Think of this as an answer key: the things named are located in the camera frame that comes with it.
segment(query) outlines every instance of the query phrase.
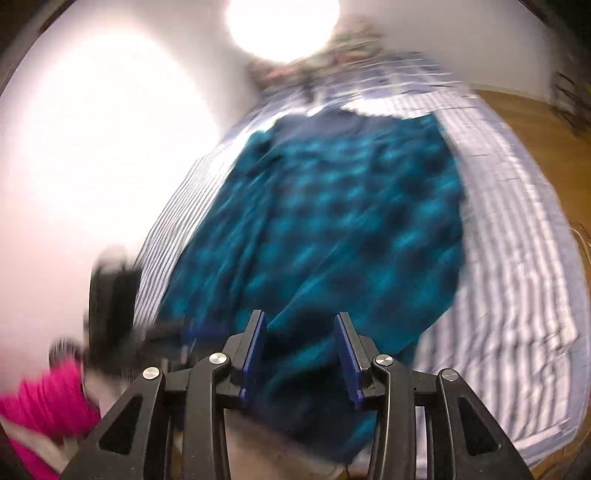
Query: blue gripper pad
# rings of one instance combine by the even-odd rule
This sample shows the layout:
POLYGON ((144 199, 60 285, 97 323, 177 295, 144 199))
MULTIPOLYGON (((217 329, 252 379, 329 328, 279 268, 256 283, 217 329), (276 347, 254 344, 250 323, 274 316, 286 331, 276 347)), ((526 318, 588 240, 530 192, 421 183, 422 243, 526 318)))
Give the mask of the blue gripper pad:
POLYGON ((261 362, 262 350, 265 345, 265 335, 267 334, 267 318, 265 312, 261 312, 259 320, 256 324, 255 332, 252 336, 252 341, 246 354, 244 362, 243 383, 240 390, 240 402, 245 404, 255 385, 256 371, 261 362))
POLYGON ((355 404, 355 408, 360 408, 363 402, 361 387, 361 368, 357 363, 349 335, 343 325, 340 315, 335 317, 335 341, 336 350, 339 354, 340 366, 343 370, 343 377, 347 385, 349 399, 355 404))

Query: plaid blanket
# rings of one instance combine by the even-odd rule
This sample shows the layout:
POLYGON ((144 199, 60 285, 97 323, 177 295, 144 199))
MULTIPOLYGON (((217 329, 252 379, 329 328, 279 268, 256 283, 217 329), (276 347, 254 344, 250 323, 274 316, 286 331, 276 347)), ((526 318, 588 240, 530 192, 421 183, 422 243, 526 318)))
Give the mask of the plaid blanket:
POLYGON ((190 319, 186 341, 211 342, 265 311, 252 413, 349 461, 371 440, 373 418, 346 395, 335 314, 348 311, 381 352, 412 360, 414 342, 453 301, 462 199, 433 115, 286 117, 249 139, 177 262, 160 318, 190 319))

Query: checkered fabric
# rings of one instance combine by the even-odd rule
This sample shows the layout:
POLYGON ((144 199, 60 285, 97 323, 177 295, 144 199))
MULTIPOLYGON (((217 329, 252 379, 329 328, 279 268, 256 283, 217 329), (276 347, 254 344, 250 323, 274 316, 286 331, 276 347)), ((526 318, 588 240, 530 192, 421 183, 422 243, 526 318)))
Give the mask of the checkered fabric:
POLYGON ((373 424, 347 398, 335 314, 348 311, 381 352, 412 349, 452 304, 463 264, 462 184, 435 116, 379 127, 281 142, 275 128, 255 133, 160 311, 190 319, 186 340, 198 342, 225 339, 265 311, 253 413, 338 461, 367 444, 373 424))

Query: silver screw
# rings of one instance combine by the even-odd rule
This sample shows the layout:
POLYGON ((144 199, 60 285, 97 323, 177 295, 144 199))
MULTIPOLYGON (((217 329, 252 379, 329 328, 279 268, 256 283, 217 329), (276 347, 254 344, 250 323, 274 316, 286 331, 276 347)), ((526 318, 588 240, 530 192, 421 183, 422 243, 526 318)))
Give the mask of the silver screw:
POLYGON ((144 370, 144 372, 142 373, 142 376, 146 379, 146 380, 153 380, 154 378, 156 378, 157 376, 160 375, 160 370, 158 370, 157 367, 148 367, 146 370, 144 370))
POLYGON ((226 363, 226 360, 228 360, 228 357, 226 355, 224 355, 223 353, 212 353, 209 356, 209 361, 211 363, 213 363, 214 365, 221 365, 226 363))
POLYGON ((376 356, 375 362, 378 365, 382 365, 382 367, 389 367, 390 365, 392 365, 394 363, 394 358, 392 358, 389 355, 380 354, 380 355, 376 356))
POLYGON ((443 372, 441 372, 441 376, 448 382, 455 382, 458 378, 457 372, 451 368, 446 368, 443 372))

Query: triangular cutout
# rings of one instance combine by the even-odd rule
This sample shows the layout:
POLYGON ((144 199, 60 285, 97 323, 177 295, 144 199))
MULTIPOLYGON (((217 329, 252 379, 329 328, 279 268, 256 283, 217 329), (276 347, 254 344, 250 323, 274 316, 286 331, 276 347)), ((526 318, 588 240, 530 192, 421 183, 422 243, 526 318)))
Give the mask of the triangular cutout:
POLYGON ((457 406, 462 419, 462 429, 466 439, 466 450, 468 455, 476 456, 483 453, 494 452, 499 448, 492 434, 476 413, 472 404, 467 398, 457 399, 457 406))
POLYGON ((100 438, 99 448, 120 455, 129 455, 134 440, 135 427, 139 411, 142 408, 142 396, 131 398, 109 429, 100 438))

